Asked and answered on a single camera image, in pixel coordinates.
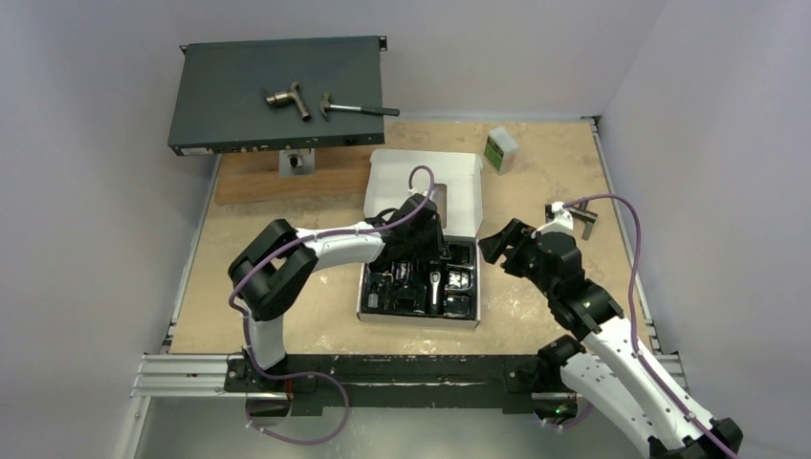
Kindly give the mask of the metal clamp tool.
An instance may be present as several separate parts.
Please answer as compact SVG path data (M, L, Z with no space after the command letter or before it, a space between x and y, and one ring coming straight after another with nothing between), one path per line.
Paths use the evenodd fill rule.
M579 220L583 223L583 230L581 233L582 240L588 240L591 236L592 230L598 220L599 215L588 209L588 202L579 202L573 206L567 206L571 212L574 221Z

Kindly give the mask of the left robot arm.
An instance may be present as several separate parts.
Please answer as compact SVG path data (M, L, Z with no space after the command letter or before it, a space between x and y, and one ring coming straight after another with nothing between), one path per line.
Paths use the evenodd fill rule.
M437 206L423 194L348 227L296 229L285 219L273 220L228 268L229 305L243 319L249 380L263 391L284 382L283 317L312 273L349 264L387 267L411 255L432 259L446 251Z

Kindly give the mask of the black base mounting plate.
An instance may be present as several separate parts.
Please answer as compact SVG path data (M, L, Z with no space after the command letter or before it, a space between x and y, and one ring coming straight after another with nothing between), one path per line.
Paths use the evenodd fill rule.
M498 409L554 423L575 419L584 399L536 355L290 354L265 376L247 357L227 360L225 391L281 395L296 416L325 407Z

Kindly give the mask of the small claw hammer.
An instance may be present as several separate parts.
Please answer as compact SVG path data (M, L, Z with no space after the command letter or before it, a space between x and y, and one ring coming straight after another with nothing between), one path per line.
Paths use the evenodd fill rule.
M329 120L331 112L359 113L379 117L399 117L401 115L401 111L395 108L336 104L332 101L330 93L323 94L319 109L326 120Z

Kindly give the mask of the metal pipe tee fitting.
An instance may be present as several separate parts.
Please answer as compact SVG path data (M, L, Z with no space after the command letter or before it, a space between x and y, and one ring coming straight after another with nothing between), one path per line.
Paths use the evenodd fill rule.
M294 105L298 110L300 118L303 122L308 122L312 118L309 109L299 93L299 83L297 81L293 81L288 89L280 92L271 93L263 88L262 97L271 107L282 107L289 104Z

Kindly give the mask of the black plastic insert tray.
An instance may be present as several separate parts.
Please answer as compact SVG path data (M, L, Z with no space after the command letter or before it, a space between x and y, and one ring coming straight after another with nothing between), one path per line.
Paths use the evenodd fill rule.
M448 236L446 260L402 259L362 266L361 321L474 329L480 322L479 252L472 237ZM442 271L441 314L429 313L428 275Z

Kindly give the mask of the black silver hair clipper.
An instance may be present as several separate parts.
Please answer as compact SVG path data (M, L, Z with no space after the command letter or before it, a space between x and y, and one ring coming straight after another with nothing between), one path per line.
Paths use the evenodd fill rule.
M433 316L441 314L441 292L442 292L442 271L439 268L433 269L428 275L429 313Z

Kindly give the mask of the white foam block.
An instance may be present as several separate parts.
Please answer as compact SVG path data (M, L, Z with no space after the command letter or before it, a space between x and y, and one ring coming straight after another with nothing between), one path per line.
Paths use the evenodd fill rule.
M513 168L518 151L518 143L504 126L489 131L483 155L497 174L503 175Z

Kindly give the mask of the wooden board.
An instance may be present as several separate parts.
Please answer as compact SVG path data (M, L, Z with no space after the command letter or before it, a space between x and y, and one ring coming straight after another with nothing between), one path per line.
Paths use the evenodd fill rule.
M374 148L317 149L310 157L315 171L284 176L289 162L277 151L228 154L221 158L214 189L218 205L236 205L318 196L365 193Z

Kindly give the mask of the white hair clipper kit box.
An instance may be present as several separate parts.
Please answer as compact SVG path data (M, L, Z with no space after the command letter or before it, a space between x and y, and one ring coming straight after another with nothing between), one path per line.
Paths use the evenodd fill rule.
M363 205L365 216L374 217L385 209L400 207L412 189L425 191L429 178L416 169L425 165L434 174L435 189L431 199L437 206L445 239L458 236L476 240L483 221L483 164L478 156L463 152L377 149L370 162Z

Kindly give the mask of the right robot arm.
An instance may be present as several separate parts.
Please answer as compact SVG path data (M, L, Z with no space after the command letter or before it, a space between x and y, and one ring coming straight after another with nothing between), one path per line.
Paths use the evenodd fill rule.
M544 386L565 385L583 396L645 458L737 456L739 426L714 417L646 354L635 321L587 278L570 230L553 223L535 229L514 219L478 246L487 263L537 287L568 332L538 352Z

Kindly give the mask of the dark rack-mount equipment case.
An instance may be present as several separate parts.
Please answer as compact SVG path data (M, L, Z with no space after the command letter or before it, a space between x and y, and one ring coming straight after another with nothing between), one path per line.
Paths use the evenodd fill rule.
M167 145L178 156L384 143L384 35L191 43Z

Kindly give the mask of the small metal bracket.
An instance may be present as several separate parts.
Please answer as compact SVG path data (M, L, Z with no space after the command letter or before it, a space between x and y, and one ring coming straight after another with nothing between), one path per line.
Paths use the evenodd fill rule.
M278 172L282 178L298 177L315 173L315 149L285 149L278 153Z

